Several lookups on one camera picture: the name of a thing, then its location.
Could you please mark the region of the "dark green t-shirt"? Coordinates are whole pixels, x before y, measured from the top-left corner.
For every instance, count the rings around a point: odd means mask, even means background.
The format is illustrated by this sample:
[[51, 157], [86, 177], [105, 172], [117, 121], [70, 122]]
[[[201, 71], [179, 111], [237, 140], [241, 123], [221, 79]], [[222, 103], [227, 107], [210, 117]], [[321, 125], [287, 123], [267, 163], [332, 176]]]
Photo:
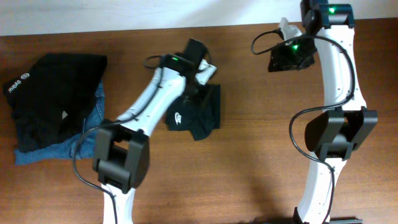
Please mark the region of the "dark green t-shirt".
[[200, 86], [193, 98], [179, 96], [167, 109], [165, 124], [170, 131], [190, 131], [196, 141], [207, 138], [221, 126], [221, 86]]

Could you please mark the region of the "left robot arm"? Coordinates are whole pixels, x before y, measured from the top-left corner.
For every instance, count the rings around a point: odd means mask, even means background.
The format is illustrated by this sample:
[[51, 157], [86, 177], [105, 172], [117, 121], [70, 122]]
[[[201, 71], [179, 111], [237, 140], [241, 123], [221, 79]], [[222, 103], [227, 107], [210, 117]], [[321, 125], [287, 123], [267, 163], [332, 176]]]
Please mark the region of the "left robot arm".
[[93, 170], [104, 194], [103, 223], [132, 223], [134, 194], [149, 170], [149, 139], [168, 107], [192, 96], [215, 73], [208, 48], [190, 39], [183, 52], [160, 56], [153, 77], [138, 99], [115, 121], [96, 132]]

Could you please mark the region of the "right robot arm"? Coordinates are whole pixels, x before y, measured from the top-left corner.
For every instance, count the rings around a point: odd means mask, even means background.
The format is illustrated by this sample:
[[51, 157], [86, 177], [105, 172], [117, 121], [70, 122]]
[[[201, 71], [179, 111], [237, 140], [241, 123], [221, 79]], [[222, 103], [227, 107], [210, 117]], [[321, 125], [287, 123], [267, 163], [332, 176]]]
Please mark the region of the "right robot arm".
[[336, 183], [352, 153], [362, 145], [378, 122], [362, 96], [354, 61], [354, 15], [349, 4], [302, 0], [302, 33], [287, 19], [276, 33], [283, 43], [271, 50], [268, 70], [302, 70], [318, 54], [322, 67], [324, 103], [320, 115], [305, 127], [310, 159], [303, 197], [287, 223], [332, 223], [330, 217]]

